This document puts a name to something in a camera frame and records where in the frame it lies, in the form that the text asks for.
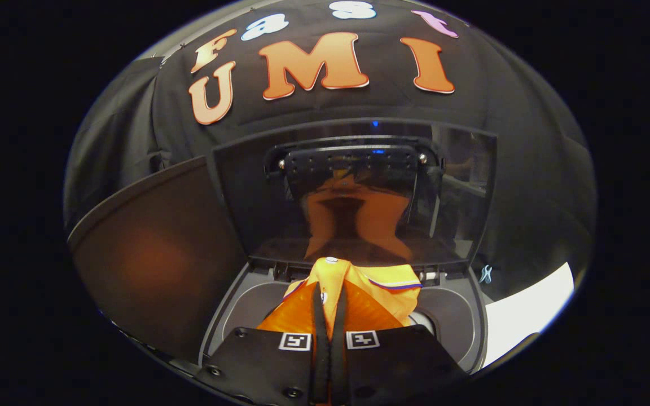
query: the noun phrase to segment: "washing machine lid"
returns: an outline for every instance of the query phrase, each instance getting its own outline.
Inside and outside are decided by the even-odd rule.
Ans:
[[[217,147],[214,166],[252,258],[451,264],[469,262],[482,237],[496,139],[440,123],[329,121]],[[456,249],[464,241],[470,249]]]

